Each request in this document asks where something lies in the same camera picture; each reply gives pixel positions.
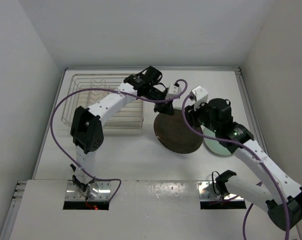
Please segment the dark brown plate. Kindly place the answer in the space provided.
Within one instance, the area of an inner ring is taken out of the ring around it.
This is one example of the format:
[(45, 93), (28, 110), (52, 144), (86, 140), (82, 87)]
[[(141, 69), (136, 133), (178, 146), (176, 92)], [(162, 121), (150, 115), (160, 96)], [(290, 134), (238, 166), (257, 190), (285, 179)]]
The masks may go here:
[(185, 124), (181, 108), (174, 109), (174, 115), (159, 113), (153, 129), (158, 141), (177, 154), (191, 154), (203, 144), (203, 138), (192, 132)]

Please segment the green floral plate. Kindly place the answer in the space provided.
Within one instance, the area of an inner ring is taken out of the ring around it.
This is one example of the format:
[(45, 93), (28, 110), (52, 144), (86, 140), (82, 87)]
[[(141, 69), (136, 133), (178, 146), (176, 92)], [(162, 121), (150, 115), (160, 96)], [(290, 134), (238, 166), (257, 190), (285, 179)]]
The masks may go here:
[[(215, 138), (215, 133), (205, 127), (202, 127), (203, 135)], [(217, 140), (204, 138), (204, 146), (213, 154), (219, 157), (230, 157), (233, 154), (225, 147), (223, 147)]]

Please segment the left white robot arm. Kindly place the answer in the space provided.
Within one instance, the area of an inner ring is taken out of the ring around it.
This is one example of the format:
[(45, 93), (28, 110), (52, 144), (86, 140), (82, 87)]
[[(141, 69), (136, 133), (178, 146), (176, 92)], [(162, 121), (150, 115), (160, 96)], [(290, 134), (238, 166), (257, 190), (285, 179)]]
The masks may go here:
[(118, 111), (139, 97), (157, 101), (155, 110), (173, 115), (170, 98), (178, 95), (181, 90), (177, 83), (169, 85), (164, 91), (155, 86), (160, 83), (162, 73), (154, 67), (143, 72), (131, 74), (105, 98), (86, 108), (79, 106), (73, 116), (71, 136), (76, 146), (76, 161), (72, 176), (73, 183), (84, 193), (93, 178), (89, 170), (95, 164), (95, 152), (104, 141), (103, 126)]

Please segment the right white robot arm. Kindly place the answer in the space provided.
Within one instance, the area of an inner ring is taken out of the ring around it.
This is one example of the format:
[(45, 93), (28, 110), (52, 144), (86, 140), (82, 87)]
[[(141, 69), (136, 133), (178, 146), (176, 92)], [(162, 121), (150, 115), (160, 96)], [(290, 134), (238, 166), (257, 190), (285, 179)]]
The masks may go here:
[(263, 187), (246, 183), (234, 171), (227, 170), (215, 178), (212, 190), (216, 196), (239, 195), (267, 213), (281, 230), (289, 231), (302, 220), (302, 186), (290, 178), (261, 148), (253, 134), (233, 120), (227, 99), (196, 100), (182, 104), (182, 117), (190, 130), (204, 126), (230, 153), (241, 160), (261, 181)]

